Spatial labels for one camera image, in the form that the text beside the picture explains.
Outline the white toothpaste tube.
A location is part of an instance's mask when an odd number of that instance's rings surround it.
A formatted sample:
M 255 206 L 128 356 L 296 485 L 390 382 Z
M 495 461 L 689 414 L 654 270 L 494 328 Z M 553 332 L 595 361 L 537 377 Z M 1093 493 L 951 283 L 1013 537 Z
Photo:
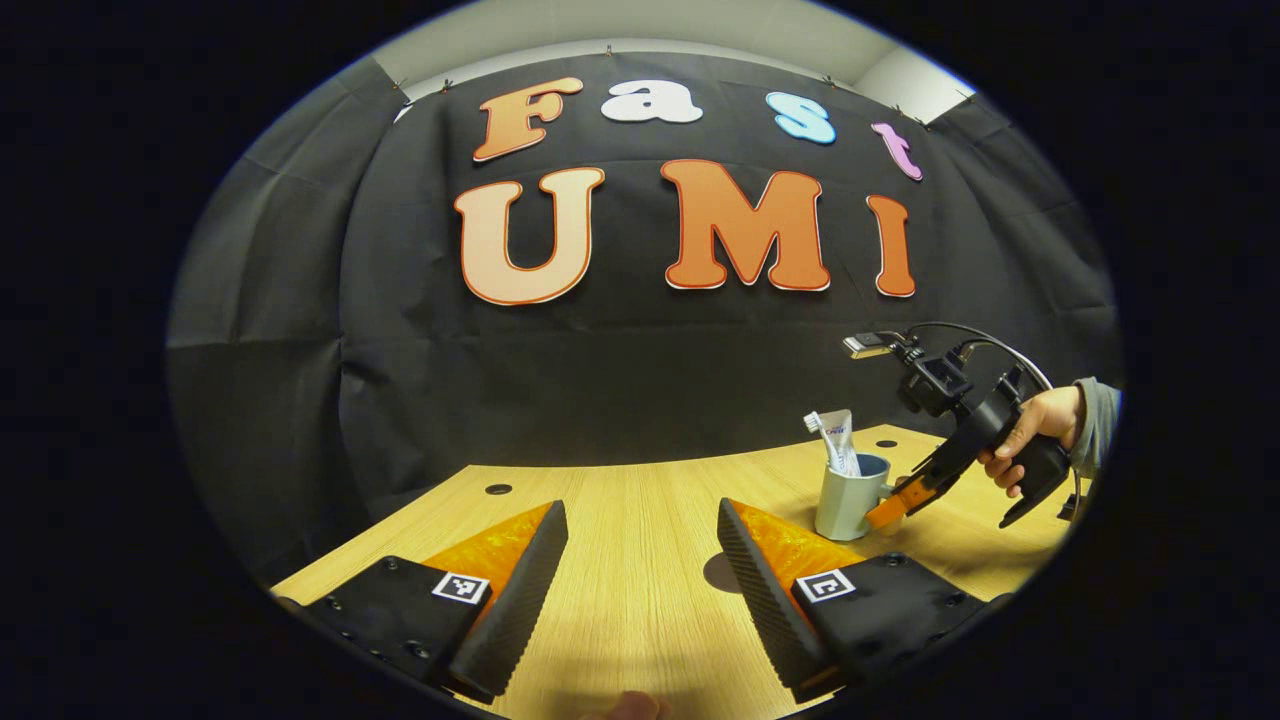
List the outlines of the white toothpaste tube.
M 846 471 L 842 477 L 861 477 L 861 464 L 852 441 L 852 414 L 847 409 L 831 413 L 820 413 L 829 432 L 831 439 L 836 443 L 844 456 Z

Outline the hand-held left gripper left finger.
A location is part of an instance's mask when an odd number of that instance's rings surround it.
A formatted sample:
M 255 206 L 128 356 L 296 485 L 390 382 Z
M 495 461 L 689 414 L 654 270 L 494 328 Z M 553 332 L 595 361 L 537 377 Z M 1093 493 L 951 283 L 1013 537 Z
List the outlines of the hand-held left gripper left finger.
M 489 705 L 529 646 L 568 537 L 554 500 L 429 559 L 375 559 L 300 614 L 422 685 Z

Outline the black backdrop cloth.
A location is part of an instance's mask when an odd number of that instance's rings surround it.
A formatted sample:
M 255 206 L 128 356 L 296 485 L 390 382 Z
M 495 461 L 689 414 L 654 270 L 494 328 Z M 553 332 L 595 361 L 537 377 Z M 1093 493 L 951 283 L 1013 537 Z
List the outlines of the black backdrop cloth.
M 823 290 L 678 258 L 672 160 L 749 201 L 815 179 Z M 692 54 L 539 61 L 411 99 L 374 61 L 233 165 L 166 328 L 195 484 L 274 584 L 468 465 L 662 462 L 797 443 L 810 410 L 938 425 L 844 337 L 954 322 L 1056 384 L 1124 382 L 1083 206 L 995 109 L 931 122 L 780 68 Z

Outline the white toothbrush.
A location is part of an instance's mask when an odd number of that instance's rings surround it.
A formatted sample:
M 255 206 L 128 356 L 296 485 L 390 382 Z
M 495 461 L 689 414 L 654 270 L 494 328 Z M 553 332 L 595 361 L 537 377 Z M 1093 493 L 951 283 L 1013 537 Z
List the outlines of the white toothbrush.
M 803 418 L 803 421 L 810 433 L 818 434 L 822 438 L 827 454 L 827 466 L 832 471 L 844 474 L 846 471 L 844 456 L 836 443 L 831 439 L 822 415 L 819 413 L 809 413 Z

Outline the light blue cup wooden handle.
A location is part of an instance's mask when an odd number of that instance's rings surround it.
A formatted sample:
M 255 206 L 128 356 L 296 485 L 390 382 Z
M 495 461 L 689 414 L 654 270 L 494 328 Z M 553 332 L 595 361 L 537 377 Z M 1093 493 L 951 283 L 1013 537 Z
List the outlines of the light blue cup wooden handle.
M 824 468 L 814 528 L 818 536 L 835 542 L 856 541 L 870 532 L 865 515 L 887 498 L 890 461 L 876 454 L 858 454 L 861 475 Z

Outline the wooden desktop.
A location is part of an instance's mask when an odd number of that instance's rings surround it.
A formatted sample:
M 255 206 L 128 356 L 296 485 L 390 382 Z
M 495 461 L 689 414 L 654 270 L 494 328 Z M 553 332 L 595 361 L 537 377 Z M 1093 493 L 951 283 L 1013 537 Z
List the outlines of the wooden desktop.
M 741 594 L 703 578 L 721 552 L 722 498 L 812 528 L 826 448 L 801 443 L 677 462 L 600 468 L 471 465 L 274 587 L 316 600 L 387 555 L 424 560 L 559 500 L 570 530 L 507 692 L 512 720 L 579 720 L 623 691 L 666 700 L 675 720 L 776 720 L 797 710 Z

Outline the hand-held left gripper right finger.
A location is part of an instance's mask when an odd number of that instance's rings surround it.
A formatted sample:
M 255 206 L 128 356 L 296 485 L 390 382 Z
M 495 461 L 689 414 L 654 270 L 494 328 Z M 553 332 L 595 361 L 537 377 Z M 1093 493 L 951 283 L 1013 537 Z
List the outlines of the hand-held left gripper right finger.
M 796 702 L 883 682 L 991 614 L 901 552 L 863 557 L 731 498 L 717 537 L 771 666 Z

